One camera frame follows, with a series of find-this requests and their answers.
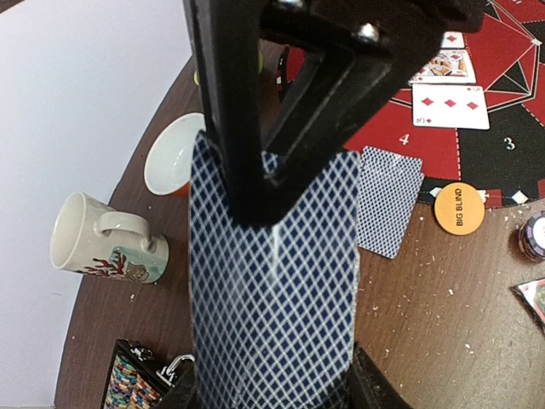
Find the white orange bowl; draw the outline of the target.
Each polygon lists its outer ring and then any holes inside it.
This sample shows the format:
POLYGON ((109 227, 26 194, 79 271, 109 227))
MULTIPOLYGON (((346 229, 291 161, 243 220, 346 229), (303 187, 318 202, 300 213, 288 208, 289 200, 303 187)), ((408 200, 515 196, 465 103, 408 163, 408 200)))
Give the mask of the white orange bowl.
POLYGON ((205 130, 204 115, 190 112, 159 134, 147 154, 143 173, 152 194, 164 197, 189 194, 193 148, 201 130, 205 130))

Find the blue grey cloth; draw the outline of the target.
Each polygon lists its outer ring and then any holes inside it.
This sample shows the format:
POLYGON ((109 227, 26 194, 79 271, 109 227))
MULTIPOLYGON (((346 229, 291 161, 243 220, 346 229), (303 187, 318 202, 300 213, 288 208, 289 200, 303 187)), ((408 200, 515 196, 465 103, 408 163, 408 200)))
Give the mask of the blue grey cloth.
POLYGON ((338 153, 271 227, 237 224, 195 142, 190 287, 203 408, 342 408, 359 283, 359 156, 338 153))

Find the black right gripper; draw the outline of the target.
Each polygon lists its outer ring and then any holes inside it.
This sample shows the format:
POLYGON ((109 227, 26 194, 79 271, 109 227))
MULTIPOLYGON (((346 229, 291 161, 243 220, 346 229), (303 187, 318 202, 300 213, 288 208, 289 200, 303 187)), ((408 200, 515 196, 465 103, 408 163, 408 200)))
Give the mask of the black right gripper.
POLYGON ((441 49, 478 32, 483 1, 265 1, 259 39, 307 57, 270 138, 284 162, 263 187, 306 187, 330 158, 441 49))

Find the red black poker mat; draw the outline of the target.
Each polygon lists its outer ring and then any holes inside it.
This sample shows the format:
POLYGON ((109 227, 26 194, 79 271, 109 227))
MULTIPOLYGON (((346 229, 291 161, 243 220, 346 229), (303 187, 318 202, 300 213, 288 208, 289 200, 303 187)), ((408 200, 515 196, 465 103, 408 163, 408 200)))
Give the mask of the red black poker mat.
POLYGON ((354 137, 419 158, 419 199, 455 181, 489 208, 544 196, 544 4, 487 1, 479 32, 448 32, 439 54, 354 137))

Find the black poker chip case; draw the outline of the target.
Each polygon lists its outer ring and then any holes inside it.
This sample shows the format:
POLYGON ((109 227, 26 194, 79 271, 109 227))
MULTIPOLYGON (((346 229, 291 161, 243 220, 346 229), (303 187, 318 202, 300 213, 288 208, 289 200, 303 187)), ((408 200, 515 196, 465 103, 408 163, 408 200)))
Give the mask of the black poker chip case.
POLYGON ((195 358, 178 354, 164 363, 138 342, 118 339, 110 361, 101 408, 155 408, 184 376, 195 358))

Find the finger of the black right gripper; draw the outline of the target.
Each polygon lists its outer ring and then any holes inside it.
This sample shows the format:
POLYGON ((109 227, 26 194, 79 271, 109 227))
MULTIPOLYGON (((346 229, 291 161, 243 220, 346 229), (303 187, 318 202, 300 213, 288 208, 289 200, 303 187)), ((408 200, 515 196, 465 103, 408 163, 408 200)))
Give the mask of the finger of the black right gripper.
POLYGON ((206 135, 221 160, 231 214, 246 226, 281 215, 263 172, 259 107, 261 1, 186 1, 206 135))

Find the three of diamonds card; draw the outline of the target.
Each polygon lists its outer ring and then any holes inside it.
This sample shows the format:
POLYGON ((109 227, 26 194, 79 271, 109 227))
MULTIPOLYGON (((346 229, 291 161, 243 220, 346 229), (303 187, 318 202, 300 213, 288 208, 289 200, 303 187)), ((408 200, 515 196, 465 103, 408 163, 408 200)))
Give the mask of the three of diamonds card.
POLYGON ((476 85, 413 84, 412 118, 416 127, 490 128, 485 92, 476 85))

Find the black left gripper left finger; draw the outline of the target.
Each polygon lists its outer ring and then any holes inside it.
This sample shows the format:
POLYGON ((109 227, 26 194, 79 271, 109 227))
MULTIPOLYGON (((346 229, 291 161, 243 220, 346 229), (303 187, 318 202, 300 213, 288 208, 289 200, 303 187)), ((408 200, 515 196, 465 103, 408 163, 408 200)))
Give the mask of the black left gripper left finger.
POLYGON ((157 409, 199 409, 197 381, 192 361, 186 361, 174 387, 158 403, 157 409))

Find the lime green bowl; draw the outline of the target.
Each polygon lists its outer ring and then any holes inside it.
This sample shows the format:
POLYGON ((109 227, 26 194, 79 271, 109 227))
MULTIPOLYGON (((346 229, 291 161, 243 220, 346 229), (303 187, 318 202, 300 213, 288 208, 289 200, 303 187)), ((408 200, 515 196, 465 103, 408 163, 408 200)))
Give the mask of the lime green bowl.
MULTIPOLYGON (((259 74, 261 74, 263 72, 263 69, 264 69, 264 57, 263 57, 263 53, 261 51, 258 52, 258 72, 259 74)), ((199 87, 200 86, 200 81, 199 81, 199 76, 198 76, 198 72, 195 71, 194 74, 193 74, 193 81, 194 83, 199 87)))

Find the orange big blind button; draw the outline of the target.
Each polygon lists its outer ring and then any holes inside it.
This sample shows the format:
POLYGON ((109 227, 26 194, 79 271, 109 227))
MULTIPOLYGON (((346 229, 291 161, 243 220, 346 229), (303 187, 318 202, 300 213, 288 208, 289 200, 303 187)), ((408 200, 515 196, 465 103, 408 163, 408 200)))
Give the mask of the orange big blind button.
POLYGON ((485 203, 478 190, 463 182, 443 187, 433 210, 439 225, 456 236, 474 233, 485 219, 485 203))

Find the dealt card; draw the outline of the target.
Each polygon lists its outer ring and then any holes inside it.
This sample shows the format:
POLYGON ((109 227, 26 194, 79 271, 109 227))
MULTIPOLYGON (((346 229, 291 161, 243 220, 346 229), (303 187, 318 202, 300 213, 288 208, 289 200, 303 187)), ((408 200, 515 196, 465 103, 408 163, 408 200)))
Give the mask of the dealt card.
POLYGON ((359 162, 358 246, 394 259, 422 186, 422 160, 365 147, 359 162))

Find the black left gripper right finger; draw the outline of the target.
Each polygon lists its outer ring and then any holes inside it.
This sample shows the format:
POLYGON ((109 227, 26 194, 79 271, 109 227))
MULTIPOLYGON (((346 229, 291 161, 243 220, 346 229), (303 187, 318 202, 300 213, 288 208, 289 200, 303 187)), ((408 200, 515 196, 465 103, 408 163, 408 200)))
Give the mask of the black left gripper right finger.
POLYGON ((354 344, 348 388, 349 408, 411 409, 358 343, 354 344))

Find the ceramic coral pattern mug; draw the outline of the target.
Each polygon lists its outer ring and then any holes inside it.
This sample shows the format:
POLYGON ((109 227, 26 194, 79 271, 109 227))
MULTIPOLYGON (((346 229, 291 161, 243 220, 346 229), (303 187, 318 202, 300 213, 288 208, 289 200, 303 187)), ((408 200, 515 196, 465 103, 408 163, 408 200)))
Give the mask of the ceramic coral pattern mug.
POLYGON ((145 218, 75 192, 55 220, 49 255, 59 270, 153 284, 167 268, 169 245, 145 218))

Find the black red triangular all-in marker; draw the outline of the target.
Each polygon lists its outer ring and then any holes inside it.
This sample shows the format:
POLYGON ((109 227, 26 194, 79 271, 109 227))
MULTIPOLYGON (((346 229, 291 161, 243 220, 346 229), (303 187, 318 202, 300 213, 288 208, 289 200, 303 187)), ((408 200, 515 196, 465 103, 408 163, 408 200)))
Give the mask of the black red triangular all-in marker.
POLYGON ((511 290, 544 333, 544 278, 514 285, 511 290))

